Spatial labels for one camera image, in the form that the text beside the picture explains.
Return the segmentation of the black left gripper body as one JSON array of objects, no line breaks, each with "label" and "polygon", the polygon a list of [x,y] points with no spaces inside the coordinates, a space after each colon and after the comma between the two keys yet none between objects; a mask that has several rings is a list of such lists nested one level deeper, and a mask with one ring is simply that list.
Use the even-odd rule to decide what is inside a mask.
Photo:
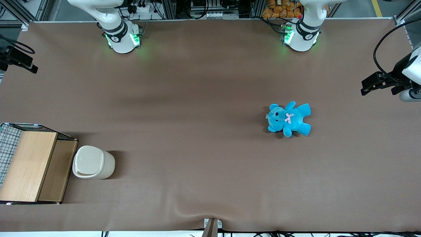
[{"label": "black left gripper body", "polygon": [[411,53],[397,62],[391,72],[382,72],[384,75],[383,85],[387,84],[393,87],[391,89],[392,95],[400,93],[400,96],[413,96],[412,80],[403,74],[410,58]]}]

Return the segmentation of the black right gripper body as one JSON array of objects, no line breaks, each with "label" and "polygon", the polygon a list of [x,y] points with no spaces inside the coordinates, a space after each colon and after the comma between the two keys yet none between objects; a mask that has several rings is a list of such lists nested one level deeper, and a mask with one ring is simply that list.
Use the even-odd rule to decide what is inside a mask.
[{"label": "black right gripper body", "polygon": [[19,56],[21,55],[27,54],[10,45],[6,48],[1,48],[0,69],[6,71],[9,66],[19,66],[22,68],[22,65],[19,63]]}]

